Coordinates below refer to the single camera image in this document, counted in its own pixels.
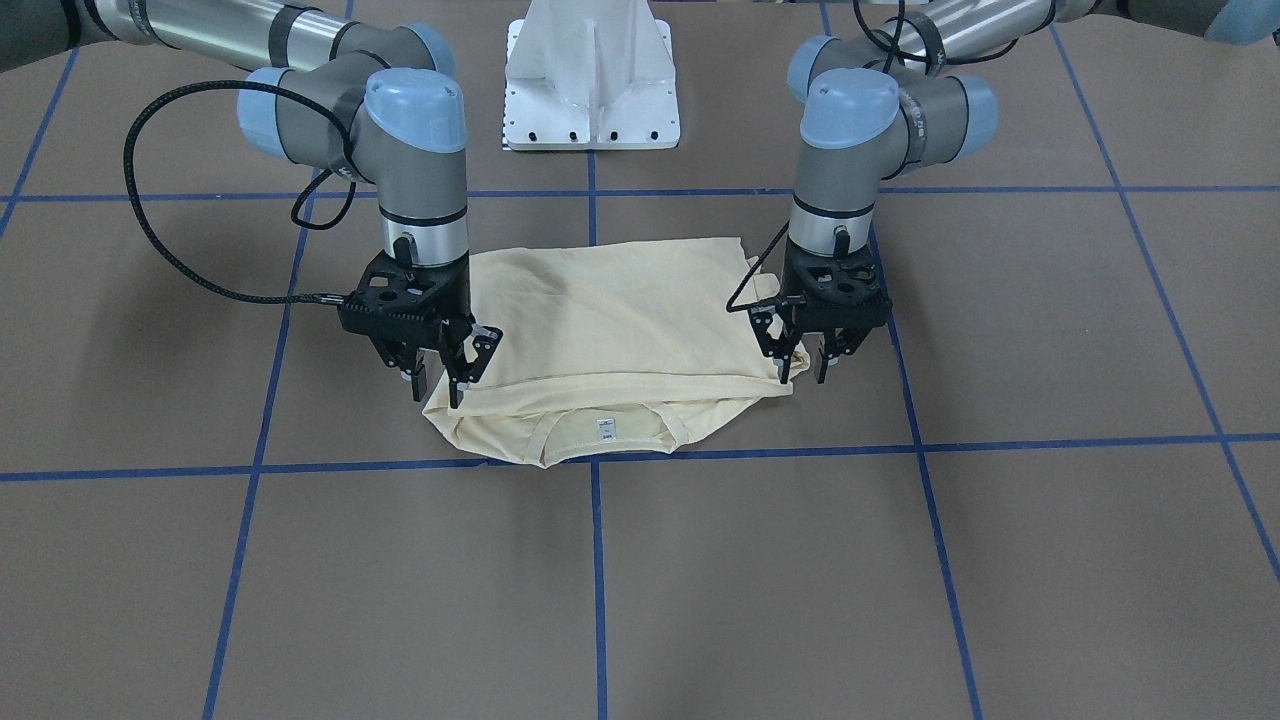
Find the blue joint cap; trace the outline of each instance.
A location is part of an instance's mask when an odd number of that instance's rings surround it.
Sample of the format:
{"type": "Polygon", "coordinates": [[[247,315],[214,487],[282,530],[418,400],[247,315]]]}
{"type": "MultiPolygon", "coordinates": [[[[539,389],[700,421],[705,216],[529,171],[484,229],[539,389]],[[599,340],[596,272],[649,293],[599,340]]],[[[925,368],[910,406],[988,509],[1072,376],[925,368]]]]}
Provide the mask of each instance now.
{"type": "Polygon", "coordinates": [[[987,85],[987,81],[978,77],[956,77],[956,79],[964,86],[965,99],[969,102],[969,124],[960,152],[956,152],[956,158],[964,158],[982,150],[992,137],[996,137],[1000,102],[996,100],[996,91],[987,85]]]}
{"type": "MultiPolygon", "coordinates": [[[[279,86],[280,77],[287,72],[289,72],[288,68],[261,68],[250,73],[244,79],[279,86]]],[[[275,119],[275,95],[260,90],[241,90],[236,99],[236,118],[239,120],[244,140],[248,140],[253,147],[268,155],[289,160],[289,156],[284,154],[284,145],[280,143],[280,126],[275,119]]]]}
{"type": "Polygon", "coordinates": [[[818,54],[822,53],[822,49],[832,40],[836,38],[829,35],[810,37],[791,56],[791,64],[787,65],[787,90],[791,91],[791,97],[795,97],[796,101],[804,102],[809,97],[809,74],[813,73],[813,64],[818,61],[818,54]]]}
{"type": "Polygon", "coordinates": [[[387,135],[429,152],[467,146],[462,88],[435,70],[392,68],[369,76],[365,110],[387,135]]]}
{"type": "Polygon", "coordinates": [[[1280,29],[1280,0],[1230,0],[1204,31],[1204,40],[1252,45],[1280,29]]]}
{"type": "Polygon", "coordinates": [[[449,42],[438,29],[424,23],[408,23],[399,27],[411,31],[422,41],[426,51],[431,54],[431,61],[435,63],[435,72],[457,77],[458,61],[453,59],[453,49],[449,47],[449,42]]]}
{"type": "Polygon", "coordinates": [[[809,87],[800,137],[819,150],[841,150],[874,140],[897,118],[896,79],[863,68],[836,68],[809,87]]]}

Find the clothing label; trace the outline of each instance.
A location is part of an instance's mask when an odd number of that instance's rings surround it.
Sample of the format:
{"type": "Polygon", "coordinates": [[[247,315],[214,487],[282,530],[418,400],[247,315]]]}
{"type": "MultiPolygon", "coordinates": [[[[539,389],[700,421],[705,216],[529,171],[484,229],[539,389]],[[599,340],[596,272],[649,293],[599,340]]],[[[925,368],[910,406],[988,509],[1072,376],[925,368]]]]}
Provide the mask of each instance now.
{"type": "Polygon", "coordinates": [[[618,439],[617,428],[613,427],[613,418],[596,420],[595,427],[600,430],[600,442],[612,442],[618,439]]]}

